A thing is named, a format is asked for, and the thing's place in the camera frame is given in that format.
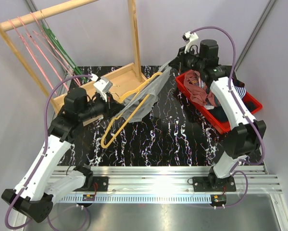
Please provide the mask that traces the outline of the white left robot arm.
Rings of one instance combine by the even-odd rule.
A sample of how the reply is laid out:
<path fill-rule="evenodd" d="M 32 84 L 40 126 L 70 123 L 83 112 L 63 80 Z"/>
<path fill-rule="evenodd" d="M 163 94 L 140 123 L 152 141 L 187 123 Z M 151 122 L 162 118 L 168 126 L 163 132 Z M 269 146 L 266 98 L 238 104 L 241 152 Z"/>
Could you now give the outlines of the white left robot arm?
<path fill-rule="evenodd" d="M 104 97 L 95 93 L 88 97 L 84 88 L 70 90 L 64 105 L 50 125 L 46 125 L 45 141 L 32 166 L 13 189 L 5 189 L 2 199 L 14 209 L 37 223 L 50 214 L 53 206 L 72 191 L 89 191 L 93 187 L 93 172 L 77 166 L 71 173 L 47 186 L 59 160 L 84 130 L 84 122 L 104 116 L 112 118 L 124 105 L 110 93 Z"/>

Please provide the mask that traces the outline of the yellow hanger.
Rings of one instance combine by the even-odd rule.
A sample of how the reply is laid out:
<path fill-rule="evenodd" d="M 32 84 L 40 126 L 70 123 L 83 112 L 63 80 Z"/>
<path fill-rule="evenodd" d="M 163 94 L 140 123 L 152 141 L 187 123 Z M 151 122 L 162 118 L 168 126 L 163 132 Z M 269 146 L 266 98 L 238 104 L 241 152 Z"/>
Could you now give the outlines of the yellow hanger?
<path fill-rule="evenodd" d="M 131 96 L 132 94 L 134 97 L 132 100 L 125 105 L 125 108 L 118 113 L 116 116 L 114 116 L 111 121 L 109 122 L 109 125 L 107 126 L 104 135 L 101 138 L 100 144 L 103 149 L 107 149 L 117 138 L 117 136 L 122 132 L 122 130 L 125 128 L 125 126 L 130 122 L 130 120 L 134 117 L 134 115 L 139 111 L 139 109 L 143 106 L 143 104 L 147 101 L 147 99 L 150 97 L 150 94 L 145 93 L 144 89 L 147 87 L 150 83 L 152 83 L 153 80 L 155 80 L 158 76 L 162 75 L 162 72 L 157 72 L 152 75 L 149 79 L 145 80 L 144 83 L 142 83 L 139 87 L 135 88 L 134 90 L 130 90 L 125 94 L 124 99 L 126 99 L 128 96 Z M 141 99 L 141 97 L 144 96 L 144 98 L 141 100 L 141 102 L 138 104 L 138 106 L 131 112 L 131 114 L 128 116 L 128 118 L 124 121 L 124 123 L 121 125 L 121 127 L 114 133 L 114 135 L 111 136 L 111 139 L 106 143 L 106 137 L 108 133 L 110 132 L 114 122 L 127 112 L 127 110 L 134 105 L 137 101 Z"/>

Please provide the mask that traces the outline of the blue striped tank top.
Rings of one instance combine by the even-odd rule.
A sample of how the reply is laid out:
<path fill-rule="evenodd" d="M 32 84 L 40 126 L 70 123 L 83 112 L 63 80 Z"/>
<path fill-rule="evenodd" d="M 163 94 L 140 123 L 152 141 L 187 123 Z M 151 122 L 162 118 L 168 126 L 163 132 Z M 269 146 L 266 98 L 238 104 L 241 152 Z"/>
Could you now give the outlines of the blue striped tank top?
<path fill-rule="evenodd" d="M 244 87 L 235 87 L 236 92 L 238 93 L 239 97 L 241 99 L 244 98 L 246 95 L 246 89 Z M 212 110 L 215 107 L 221 106 L 219 100 L 217 97 L 210 91 L 210 89 L 206 88 L 205 89 L 207 93 L 207 98 L 206 98 L 206 104 L 204 105 L 204 108 L 207 110 Z"/>

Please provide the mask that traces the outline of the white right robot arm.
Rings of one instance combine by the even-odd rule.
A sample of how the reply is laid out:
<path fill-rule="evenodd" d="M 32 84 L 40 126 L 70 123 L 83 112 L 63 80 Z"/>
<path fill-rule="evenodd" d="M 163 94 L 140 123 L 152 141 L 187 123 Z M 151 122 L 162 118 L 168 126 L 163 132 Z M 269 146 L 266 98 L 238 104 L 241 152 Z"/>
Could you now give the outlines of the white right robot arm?
<path fill-rule="evenodd" d="M 227 189 L 232 192 L 235 189 L 233 170 L 239 162 L 245 162 L 247 156 L 264 150 L 262 141 L 266 124 L 258 121 L 239 97 L 228 75 L 233 68 L 219 64 L 217 42 L 205 39 L 200 42 L 199 48 L 199 52 L 192 51 L 190 45 L 179 48 L 177 57 L 169 65 L 176 70 L 199 74 L 227 116 L 230 131 L 223 140 L 224 152 L 199 185 L 204 190 L 210 188 L 220 192 Z"/>

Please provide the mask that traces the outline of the navy maroon tank top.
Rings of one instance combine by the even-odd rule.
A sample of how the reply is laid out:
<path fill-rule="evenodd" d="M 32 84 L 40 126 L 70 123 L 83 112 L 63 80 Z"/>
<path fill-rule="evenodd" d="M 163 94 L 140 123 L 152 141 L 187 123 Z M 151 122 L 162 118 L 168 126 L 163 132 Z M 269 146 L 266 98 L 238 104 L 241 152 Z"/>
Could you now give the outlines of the navy maroon tank top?
<path fill-rule="evenodd" d="M 243 83 L 237 79 L 235 79 L 233 81 L 233 83 L 234 83 L 235 87 L 244 87 L 245 88 L 245 83 Z M 214 109 L 209 110 L 209 112 L 216 120 L 218 120 L 221 123 L 228 121 L 228 118 L 227 118 L 227 116 L 226 116 L 226 114 L 225 114 L 225 112 L 221 106 L 215 107 Z"/>

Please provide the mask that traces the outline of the green hanger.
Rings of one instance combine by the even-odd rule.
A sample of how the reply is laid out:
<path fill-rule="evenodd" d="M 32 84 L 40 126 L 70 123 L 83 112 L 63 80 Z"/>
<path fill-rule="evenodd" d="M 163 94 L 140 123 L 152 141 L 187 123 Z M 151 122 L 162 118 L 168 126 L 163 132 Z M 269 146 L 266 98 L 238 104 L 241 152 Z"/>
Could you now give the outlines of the green hanger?
<path fill-rule="evenodd" d="M 74 75 L 82 75 L 82 71 L 77 67 L 75 62 L 71 59 L 71 57 L 67 54 L 67 52 L 64 50 L 52 30 L 50 29 L 48 23 L 45 21 L 45 19 L 41 20 L 41 28 L 42 33 L 44 34 L 44 38 L 47 40 L 49 45 L 52 47 L 52 49 L 56 52 L 56 54 L 59 56 L 59 61 L 63 62 L 63 65 L 67 67 L 67 72 L 72 73 Z"/>

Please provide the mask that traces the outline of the grey tank top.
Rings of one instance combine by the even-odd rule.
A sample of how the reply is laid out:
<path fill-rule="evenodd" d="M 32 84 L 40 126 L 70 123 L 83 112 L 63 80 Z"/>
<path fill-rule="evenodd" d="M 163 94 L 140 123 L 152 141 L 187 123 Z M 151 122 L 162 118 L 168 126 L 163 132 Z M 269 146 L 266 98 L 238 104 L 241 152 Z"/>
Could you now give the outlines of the grey tank top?
<path fill-rule="evenodd" d="M 154 105 L 158 102 L 158 94 L 169 79 L 171 67 L 166 62 L 159 68 L 160 75 L 148 79 L 148 83 L 140 85 L 140 90 L 130 90 L 119 98 L 124 108 L 115 117 L 122 117 L 124 120 L 130 119 L 130 123 L 140 122 L 150 113 Z"/>

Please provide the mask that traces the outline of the salmon pink tank top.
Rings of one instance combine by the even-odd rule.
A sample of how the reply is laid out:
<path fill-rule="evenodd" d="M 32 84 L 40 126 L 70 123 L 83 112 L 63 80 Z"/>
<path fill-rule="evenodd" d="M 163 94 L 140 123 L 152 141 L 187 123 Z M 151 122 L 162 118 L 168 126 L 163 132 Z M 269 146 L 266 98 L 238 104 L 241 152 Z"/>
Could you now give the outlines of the salmon pink tank top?
<path fill-rule="evenodd" d="M 211 92 L 206 84 L 201 80 L 200 74 L 197 71 L 189 70 L 185 73 L 184 87 L 190 93 L 190 99 L 200 106 L 219 107 L 220 102 L 217 97 Z"/>

